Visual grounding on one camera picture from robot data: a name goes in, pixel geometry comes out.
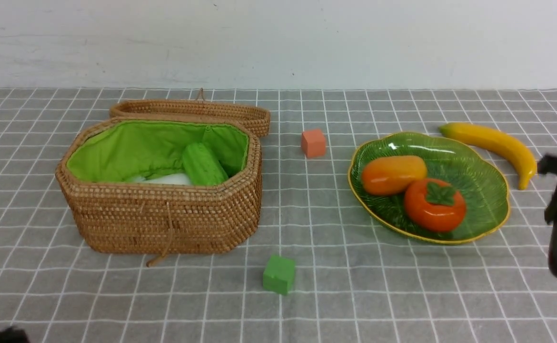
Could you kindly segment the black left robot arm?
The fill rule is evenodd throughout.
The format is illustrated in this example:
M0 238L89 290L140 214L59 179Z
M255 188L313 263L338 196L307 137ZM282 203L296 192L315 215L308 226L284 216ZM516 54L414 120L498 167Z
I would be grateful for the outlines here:
M9 326L0 331L0 343L30 343L25 330Z

